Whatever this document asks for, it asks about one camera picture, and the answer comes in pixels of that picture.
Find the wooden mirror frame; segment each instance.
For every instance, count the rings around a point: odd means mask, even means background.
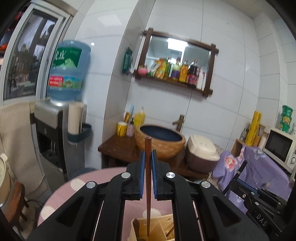
[[[202,95],[204,97],[208,97],[209,95],[212,95],[213,90],[210,89],[211,86],[211,81],[212,81],[212,75],[213,75],[213,69],[214,69],[214,62],[215,62],[215,55],[219,53],[219,50],[216,48],[215,44],[211,44],[211,45],[207,45],[205,43],[193,40],[193,39],[186,39],[183,37],[179,37],[179,36],[175,36],[175,35],[171,35],[171,34],[167,34],[167,33],[163,33],[163,32],[155,32],[153,30],[153,28],[149,28],[148,30],[145,30],[143,32],[143,35],[146,36],[145,41],[144,41],[144,45],[142,48],[142,52],[140,55],[140,59],[139,59],[139,63],[138,63],[138,67],[137,70],[139,68],[139,66],[144,66],[145,64],[145,60],[146,60],[146,55],[148,52],[148,48],[150,45],[150,39],[151,36],[157,36],[157,37],[164,37],[164,38],[172,38],[172,39],[177,39],[177,40],[181,40],[181,41],[186,41],[189,44],[201,47],[203,49],[206,49],[208,51],[210,51],[210,59],[209,59],[209,67],[208,67],[208,72],[207,72],[207,78],[205,81],[205,87],[204,90],[200,90],[200,89],[193,89],[196,90],[198,92],[201,92]],[[141,79],[141,76],[138,74],[138,71],[135,71],[135,79]]]

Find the yellow bottle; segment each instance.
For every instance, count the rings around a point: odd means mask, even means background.
[[[142,107],[141,111],[135,115],[135,118],[133,120],[133,125],[135,126],[135,128],[137,128],[138,126],[144,123],[144,120],[145,120],[145,112],[144,112],[144,108]]]
[[[180,77],[179,81],[185,83],[187,78],[187,72],[188,72],[188,60],[185,59],[184,63],[182,64],[182,67],[180,69]]]

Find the purple cloth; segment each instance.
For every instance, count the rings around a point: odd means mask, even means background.
[[[240,180],[251,187],[264,188],[288,200],[292,186],[287,174],[258,147],[246,145],[243,146],[238,157],[234,157],[230,151],[224,151],[220,155],[220,160],[213,170],[213,177],[220,179],[218,185],[221,190],[226,188],[244,160],[247,160],[248,164],[239,176]],[[243,199],[231,191],[227,192],[226,197],[246,213]]]

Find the faucet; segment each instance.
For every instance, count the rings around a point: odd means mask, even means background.
[[[184,115],[180,115],[179,120],[173,122],[173,125],[177,125],[176,131],[180,132],[180,130],[182,128],[182,124],[184,122],[184,118],[185,118]]]

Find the blue gripper pad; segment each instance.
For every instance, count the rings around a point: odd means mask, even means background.
[[[151,162],[152,162],[153,192],[154,192],[154,198],[157,199],[157,178],[156,178],[155,159],[154,159],[153,152],[151,153]]]
[[[145,173],[145,152],[143,151],[142,160],[141,160],[141,172],[140,172],[140,190],[139,195],[140,198],[143,198],[144,192],[144,173]]]
[[[242,184],[244,187],[246,187],[247,189],[249,189],[250,191],[254,192],[257,196],[258,196],[258,193],[257,193],[257,190],[252,188],[251,186],[249,186],[248,184],[246,184],[245,182],[243,182],[242,180],[240,179],[237,179],[237,181]]]

